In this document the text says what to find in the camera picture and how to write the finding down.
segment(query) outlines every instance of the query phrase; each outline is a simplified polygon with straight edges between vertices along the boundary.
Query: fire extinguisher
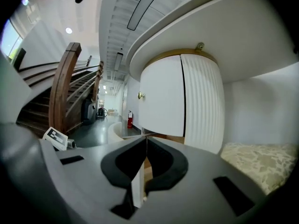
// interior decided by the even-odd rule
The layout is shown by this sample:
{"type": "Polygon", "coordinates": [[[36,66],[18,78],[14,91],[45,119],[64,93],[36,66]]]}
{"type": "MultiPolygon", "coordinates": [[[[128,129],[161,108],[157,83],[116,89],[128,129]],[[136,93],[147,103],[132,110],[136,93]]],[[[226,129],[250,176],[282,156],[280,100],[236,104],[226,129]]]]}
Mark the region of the fire extinguisher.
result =
{"type": "Polygon", "coordinates": [[[128,129],[133,126],[133,113],[129,110],[128,112],[128,129]]]}

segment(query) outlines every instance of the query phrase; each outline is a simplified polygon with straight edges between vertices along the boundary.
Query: ceiling light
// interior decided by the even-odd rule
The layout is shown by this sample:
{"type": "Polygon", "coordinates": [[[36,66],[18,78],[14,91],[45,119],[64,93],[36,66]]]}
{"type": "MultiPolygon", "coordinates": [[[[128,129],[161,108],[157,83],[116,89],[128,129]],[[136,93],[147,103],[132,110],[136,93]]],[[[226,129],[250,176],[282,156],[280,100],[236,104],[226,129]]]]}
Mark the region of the ceiling light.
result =
{"type": "Polygon", "coordinates": [[[143,17],[146,10],[149,8],[153,0],[140,0],[135,11],[133,12],[131,19],[128,23],[127,28],[135,31],[138,23],[140,22],[141,18],[143,17]]]}
{"type": "Polygon", "coordinates": [[[114,70],[118,70],[120,68],[122,57],[123,54],[117,52],[114,70]]]}
{"type": "Polygon", "coordinates": [[[65,31],[66,31],[66,33],[68,33],[68,34],[71,34],[71,33],[73,32],[73,30],[70,29],[70,28],[66,28],[65,31]]]}
{"type": "Polygon", "coordinates": [[[27,6],[27,4],[29,3],[28,0],[21,0],[21,1],[22,1],[22,4],[23,4],[24,6],[27,6]]]}

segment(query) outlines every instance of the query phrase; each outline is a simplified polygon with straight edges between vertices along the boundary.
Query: ribbed cabinet panel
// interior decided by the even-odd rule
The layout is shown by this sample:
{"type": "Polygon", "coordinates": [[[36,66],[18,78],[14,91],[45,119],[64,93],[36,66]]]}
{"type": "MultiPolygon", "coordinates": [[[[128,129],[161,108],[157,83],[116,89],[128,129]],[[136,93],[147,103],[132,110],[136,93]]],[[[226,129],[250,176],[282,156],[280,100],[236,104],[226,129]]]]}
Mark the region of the ribbed cabinet panel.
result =
{"type": "Polygon", "coordinates": [[[224,91],[219,68],[198,55],[181,55],[185,76],[185,144],[217,154],[224,134],[224,91]]]}

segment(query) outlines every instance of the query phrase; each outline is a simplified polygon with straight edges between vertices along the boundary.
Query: linear ceiling light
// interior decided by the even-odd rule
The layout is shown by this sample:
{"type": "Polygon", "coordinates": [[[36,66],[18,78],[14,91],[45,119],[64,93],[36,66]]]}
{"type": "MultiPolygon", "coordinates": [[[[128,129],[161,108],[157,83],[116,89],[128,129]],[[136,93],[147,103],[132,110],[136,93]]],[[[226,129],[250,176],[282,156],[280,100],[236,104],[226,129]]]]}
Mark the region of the linear ceiling light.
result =
{"type": "Polygon", "coordinates": [[[123,54],[117,52],[114,70],[118,70],[120,68],[122,57],[123,54]]]}
{"type": "Polygon", "coordinates": [[[133,12],[131,19],[128,23],[127,28],[135,31],[137,25],[139,24],[141,18],[143,17],[146,10],[149,8],[153,0],[140,0],[135,11],[133,12]]]}

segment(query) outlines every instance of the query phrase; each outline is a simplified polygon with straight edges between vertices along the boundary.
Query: window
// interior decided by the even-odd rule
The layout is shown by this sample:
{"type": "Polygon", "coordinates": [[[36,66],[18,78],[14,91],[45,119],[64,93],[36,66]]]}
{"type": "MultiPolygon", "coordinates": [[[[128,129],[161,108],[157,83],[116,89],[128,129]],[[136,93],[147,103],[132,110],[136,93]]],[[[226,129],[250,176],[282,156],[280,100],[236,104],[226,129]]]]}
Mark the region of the window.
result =
{"type": "Polygon", "coordinates": [[[10,20],[8,20],[4,26],[2,40],[1,40],[1,50],[10,59],[13,59],[20,44],[23,39],[17,33],[10,20]]]}

